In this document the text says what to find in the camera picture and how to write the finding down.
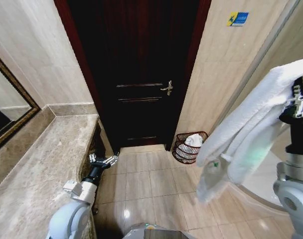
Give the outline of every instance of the wicker basket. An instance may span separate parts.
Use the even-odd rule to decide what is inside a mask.
[[[196,161],[200,147],[193,147],[185,144],[187,137],[195,133],[198,133],[202,137],[203,142],[208,138],[208,134],[204,131],[177,134],[172,155],[179,162],[191,164]]]

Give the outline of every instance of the sign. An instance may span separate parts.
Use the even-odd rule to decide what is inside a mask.
[[[248,12],[232,12],[230,14],[227,26],[243,26],[247,20],[248,14]]]

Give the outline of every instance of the mirror frame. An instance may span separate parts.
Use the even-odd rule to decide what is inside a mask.
[[[17,90],[17,92],[26,100],[31,106],[31,109],[22,115],[17,121],[14,121],[10,127],[6,127],[0,130],[0,147],[4,145],[15,133],[18,132],[37,112],[40,111],[40,107],[33,100],[30,94],[24,89],[17,78],[8,69],[5,63],[0,59],[0,72],[11,83],[11,85]]]

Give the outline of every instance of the tiled floor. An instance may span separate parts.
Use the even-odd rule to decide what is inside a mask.
[[[123,151],[104,172],[94,216],[98,238],[122,238],[138,223],[189,232],[198,239],[291,238],[293,227],[285,213],[253,207],[254,200],[234,187],[207,205],[199,203],[195,191],[201,169],[177,162],[164,150],[141,151]]]

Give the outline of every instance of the marble countertop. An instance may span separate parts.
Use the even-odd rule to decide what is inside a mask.
[[[0,239],[44,239],[52,215],[70,202],[62,190],[79,180],[97,115],[56,117],[0,184]],[[83,237],[91,238],[92,222]]]

